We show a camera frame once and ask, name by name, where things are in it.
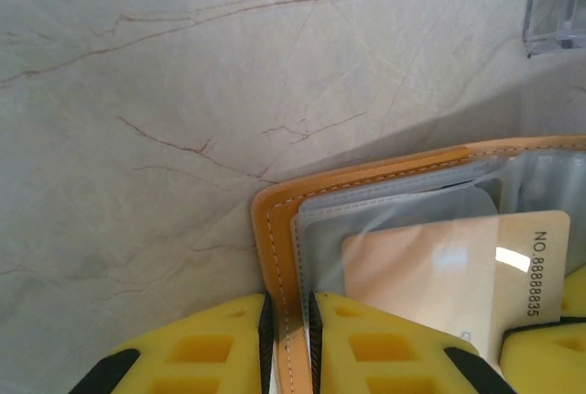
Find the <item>wallet stitching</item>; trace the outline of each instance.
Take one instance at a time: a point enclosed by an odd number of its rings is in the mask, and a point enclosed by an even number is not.
[[[277,203],[274,204],[273,206],[271,206],[270,208],[268,208],[268,210],[266,211],[266,225],[268,226],[268,234],[271,240],[271,248],[273,250],[273,258],[275,259],[275,266],[277,268],[277,278],[278,278],[278,287],[280,290],[280,294],[281,294],[281,300],[283,301],[283,312],[285,313],[285,351],[287,353],[287,367],[288,367],[288,373],[289,373],[289,385],[291,388],[291,394],[295,394],[295,388],[293,385],[293,370],[291,367],[291,347],[290,347],[290,337],[289,337],[289,319],[288,319],[288,309],[287,309],[287,298],[285,297],[285,289],[283,288],[283,279],[281,278],[281,269],[280,266],[278,265],[278,255],[277,255],[277,249],[275,247],[275,238],[273,236],[273,228],[271,226],[271,220],[270,220],[270,211],[272,209],[278,208],[279,206],[282,206],[283,204],[289,203],[289,202],[294,202],[295,200],[298,199],[303,199],[306,197],[311,197],[313,195],[316,194],[321,194],[323,192],[330,192],[330,191],[335,191],[337,189],[340,188],[345,188],[348,186],[355,186],[355,185],[361,185],[364,183],[372,183],[373,181],[381,181],[383,179],[390,179],[396,176],[400,176],[403,174],[414,174],[416,172],[421,172],[421,171],[425,171],[425,170],[431,170],[433,168],[437,168],[437,167],[448,167],[451,165],[456,165],[459,162],[463,162],[464,160],[476,157],[476,156],[486,156],[489,154],[495,154],[495,153],[508,153],[508,152],[513,152],[513,151],[521,151],[521,150],[528,150],[528,149],[549,149],[549,148],[577,148],[577,147],[584,147],[584,144],[567,144],[567,145],[549,145],[549,146],[535,146],[535,147],[520,147],[520,148],[503,148],[503,149],[496,149],[493,151],[484,151],[481,153],[472,153],[469,156],[466,156],[465,158],[461,158],[461,159],[456,159],[453,160],[451,162],[443,162],[443,163],[438,163],[438,164],[434,164],[434,165],[428,165],[426,167],[421,167],[418,168],[416,170],[403,170],[403,171],[398,171],[398,172],[394,172],[391,174],[386,174],[384,176],[379,176],[376,177],[374,179],[366,179],[363,181],[352,181],[352,182],[348,182],[348,183],[344,183],[342,185],[334,185],[328,188],[323,188],[319,191],[314,191],[314,192],[308,192],[306,194],[301,194],[297,197],[292,197],[289,199],[286,199],[285,201],[281,202],[281,203]]]

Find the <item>white marble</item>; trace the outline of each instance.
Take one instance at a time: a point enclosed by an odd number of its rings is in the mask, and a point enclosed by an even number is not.
[[[586,55],[526,0],[0,0],[0,392],[262,289],[256,191],[586,131]]]

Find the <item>beige card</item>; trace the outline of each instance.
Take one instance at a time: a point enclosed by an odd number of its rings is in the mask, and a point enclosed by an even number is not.
[[[547,211],[354,235],[346,295],[462,337],[495,364],[504,330],[559,319],[568,230]]]

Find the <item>clear acrylic block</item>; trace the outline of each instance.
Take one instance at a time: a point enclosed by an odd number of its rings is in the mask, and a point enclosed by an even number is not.
[[[586,0],[528,0],[523,40],[529,56],[586,49]]]

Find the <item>orange leather wallet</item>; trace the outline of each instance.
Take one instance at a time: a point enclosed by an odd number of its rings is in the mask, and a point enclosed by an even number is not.
[[[444,170],[495,154],[515,156],[534,149],[586,150],[586,135],[523,137],[427,151],[287,181],[259,192],[252,204],[256,248],[267,290],[276,308],[277,375],[280,392],[310,393],[309,353],[305,342],[291,219],[309,197],[358,185]]]

